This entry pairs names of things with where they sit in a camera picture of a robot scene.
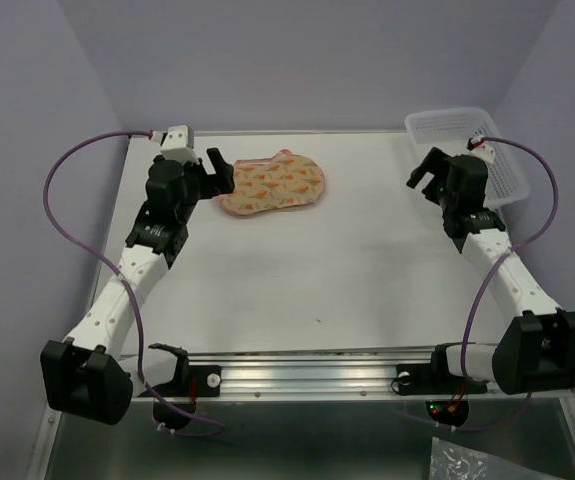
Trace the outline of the floral mesh laundry bag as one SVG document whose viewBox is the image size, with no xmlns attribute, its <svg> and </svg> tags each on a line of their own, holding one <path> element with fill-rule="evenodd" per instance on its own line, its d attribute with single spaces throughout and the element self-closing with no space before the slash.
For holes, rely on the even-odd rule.
<svg viewBox="0 0 575 480">
<path fill-rule="evenodd" d="M 234 183 L 234 191 L 217 201 L 223 211 L 240 217 L 313 205 L 326 190 L 320 166 L 286 149 L 269 158 L 236 161 Z"/>
</svg>

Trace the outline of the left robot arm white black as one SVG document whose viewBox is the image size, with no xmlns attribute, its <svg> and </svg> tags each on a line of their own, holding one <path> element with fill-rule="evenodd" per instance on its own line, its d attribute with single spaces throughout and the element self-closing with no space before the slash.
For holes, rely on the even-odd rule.
<svg viewBox="0 0 575 480">
<path fill-rule="evenodd" d="M 40 354 L 49 406 L 107 425 L 118 423 L 133 398 L 161 396 L 145 373 L 145 334 L 141 308 L 173 266 L 188 238 L 197 203 L 235 188 L 234 168 L 217 148 L 201 160 L 183 163 L 157 155 L 148 169 L 146 198 L 113 264 L 98 259 L 112 276 L 84 318 L 62 341 L 50 340 Z"/>
</svg>

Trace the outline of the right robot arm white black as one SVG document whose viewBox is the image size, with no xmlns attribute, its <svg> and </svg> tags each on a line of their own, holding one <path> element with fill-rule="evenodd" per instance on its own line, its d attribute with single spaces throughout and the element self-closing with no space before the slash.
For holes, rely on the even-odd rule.
<svg viewBox="0 0 575 480">
<path fill-rule="evenodd" d="M 490 294 L 509 325 L 497 344 L 476 343 L 470 338 L 472 308 L 462 340 L 436 346 L 427 364 L 403 368 L 398 392 L 479 394 L 488 384 L 507 395 L 573 389 L 575 311 L 564 310 L 539 286 L 500 217 L 485 207 L 492 149 L 483 139 L 470 140 L 467 149 L 451 156 L 431 148 L 407 185 L 432 177 L 422 193 L 441 208 L 446 235 L 483 279 L 474 306 Z"/>
</svg>

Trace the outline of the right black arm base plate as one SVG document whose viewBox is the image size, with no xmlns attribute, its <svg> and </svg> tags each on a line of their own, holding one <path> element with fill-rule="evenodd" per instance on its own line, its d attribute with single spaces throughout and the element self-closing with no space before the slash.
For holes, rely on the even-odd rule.
<svg viewBox="0 0 575 480">
<path fill-rule="evenodd" d="M 448 369 L 447 348 L 451 344 L 435 347 L 428 363 L 406 363 L 396 366 L 396 376 L 391 381 L 392 390 L 401 396 L 484 394 L 484 383 L 465 380 L 461 374 L 453 375 Z"/>
</svg>

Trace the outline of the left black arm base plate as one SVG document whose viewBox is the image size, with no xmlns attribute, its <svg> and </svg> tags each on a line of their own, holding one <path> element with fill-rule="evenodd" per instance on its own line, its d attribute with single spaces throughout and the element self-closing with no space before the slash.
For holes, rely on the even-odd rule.
<svg viewBox="0 0 575 480">
<path fill-rule="evenodd" d="M 181 347 L 151 344 L 144 357 L 144 372 L 147 382 L 165 397 L 196 400 L 220 396 L 222 368 L 192 362 Z"/>
</svg>

